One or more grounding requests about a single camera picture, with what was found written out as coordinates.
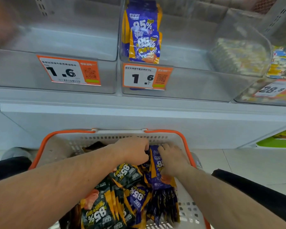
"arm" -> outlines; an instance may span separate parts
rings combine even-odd
[[[163,175],[176,177],[215,229],[281,228],[286,222],[233,186],[189,165],[174,145],[159,147]]]
[[[49,228],[119,164],[146,162],[148,146],[146,138],[124,138],[0,181],[0,228]]]

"forearm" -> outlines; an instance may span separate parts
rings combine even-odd
[[[201,170],[186,166],[177,178],[215,229],[286,229],[286,222],[274,213]]]
[[[0,228],[49,228],[119,165],[118,155],[110,145],[0,181]]]

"shopping cart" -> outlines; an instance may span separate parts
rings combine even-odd
[[[29,169],[60,161],[70,157],[72,153],[83,153],[82,147],[87,147],[100,141],[104,144],[113,144],[118,139],[125,137],[143,137],[149,140],[151,145],[173,142],[187,154],[189,162],[196,167],[194,159],[188,149],[185,137],[174,130],[63,130],[48,134],[42,141],[35,160]],[[168,222],[161,222],[159,226],[155,223],[147,222],[147,229],[166,229],[166,228],[206,228],[211,229],[210,224],[203,217],[201,211],[187,193],[181,183],[177,183],[177,197],[180,212],[180,224],[174,225]]]

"shopping basket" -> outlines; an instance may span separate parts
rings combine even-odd
[[[125,137],[144,137],[149,140],[149,144],[163,144],[173,142],[187,154],[189,162],[196,167],[194,159],[188,149],[185,137],[174,130],[63,130],[48,134],[42,141],[36,158],[30,169],[48,163],[60,161],[70,157],[72,153],[83,153],[82,147],[87,147],[100,141],[104,144],[113,144],[118,139]],[[201,211],[196,206],[190,195],[176,180],[177,197],[180,212],[180,224],[170,225],[167,222],[161,222],[159,227],[155,223],[147,222],[147,229],[165,229],[165,228],[206,228],[210,229],[210,224],[203,217]]]

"price tag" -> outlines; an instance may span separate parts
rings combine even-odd
[[[286,80],[277,80],[254,94],[255,97],[282,97],[286,94]]]
[[[54,83],[101,85],[96,61],[40,55],[37,57]]]
[[[123,86],[165,90],[172,67],[124,64]]]

